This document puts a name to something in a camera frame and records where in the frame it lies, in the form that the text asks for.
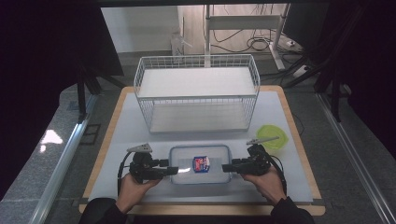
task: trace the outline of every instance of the desk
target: desk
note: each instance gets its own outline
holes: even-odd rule
[[[276,91],[279,100],[282,104],[282,109],[285,112],[287,123],[290,127],[291,135],[299,158],[301,160],[306,179],[308,181],[309,188],[312,193],[313,202],[311,204],[299,205],[300,207],[309,211],[313,216],[321,216],[325,212],[325,207],[321,203],[321,196],[318,191],[318,186],[316,184],[315,178],[312,174],[309,161],[305,155],[304,147],[301,142],[300,136],[298,134],[297,128],[293,121],[285,94],[283,90],[278,86],[262,86],[261,91]],[[92,169],[92,174],[84,191],[83,198],[88,199],[92,193],[93,185],[96,178],[99,176],[101,168],[103,166],[107,151],[110,146],[113,133],[116,129],[117,122],[120,117],[120,112],[122,110],[123,103],[125,101],[127,93],[134,92],[132,87],[127,87],[122,90],[120,99],[116,105],[115,111],[111,118],[110,124],[106,131],[106,136],[99,151],[96,163]],[[79,206],[80,212],[85,208],[86,204],[82,203]],[[239,215],[239,216],[259,216],[259,215],[269,215],[272,210],[271,205],[253,205],[253,204],[237,204],[237,205],[213,205],[213,204],[195,204],[195,205],[185,205],[185,204],[146,204],[135,206],[131,211],[133,214],[138,215]]]

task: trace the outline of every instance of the white wire rack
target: white wire rack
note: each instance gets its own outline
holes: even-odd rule
[[[134,78],[151,133],[247,130],[259,90],[247,54],[144,57]]]

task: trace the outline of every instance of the person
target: person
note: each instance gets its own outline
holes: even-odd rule
[[[242,175],[244,180],[255,185],[257,191],[266,198],[274,207],[271,217],[278,224],[311,224],[315,223],[312,216],[304,209],[298,208],[290,197],[287,197],[282,188],[282,183],[277,174],[275,167],[270,167],[265,175]],[[86,216],[87,209],[90,209],[90,203],[80,219],[82,223],[125,223],[127,213],[137,205],[144,197],[146,192],[156,186],[161,180],[149,180],[146,183],[139,184],[130,175],[126,175],[122,179],[119,198],[114,202],[110,202],[105,210],[104,215],[96,221],[91,218],[90,221]]]

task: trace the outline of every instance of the human hand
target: human hand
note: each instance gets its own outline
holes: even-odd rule
[[[142,200],[149,189],[156,186],[160,181],[161,179],[149,180],[146,183],[139,184],[131,174],[125,175],[121,182],[120,195],[116,201],[116,206],[123,214],[126,214]]]
[[[244,180],[253,183],[257,191],[273,206],[281,199],[286,199],[277,170],[271,166],[265,175],[241,175]]]

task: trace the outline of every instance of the person's left hand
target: person's left hand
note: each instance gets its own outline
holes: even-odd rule
[[[149,189],[156,186],[160,181],[161,179],[149,180],[146,183],[139,184],[131,174],[125,175],[122,179],[116,206],[123,214],[126,214],[142,200]]]

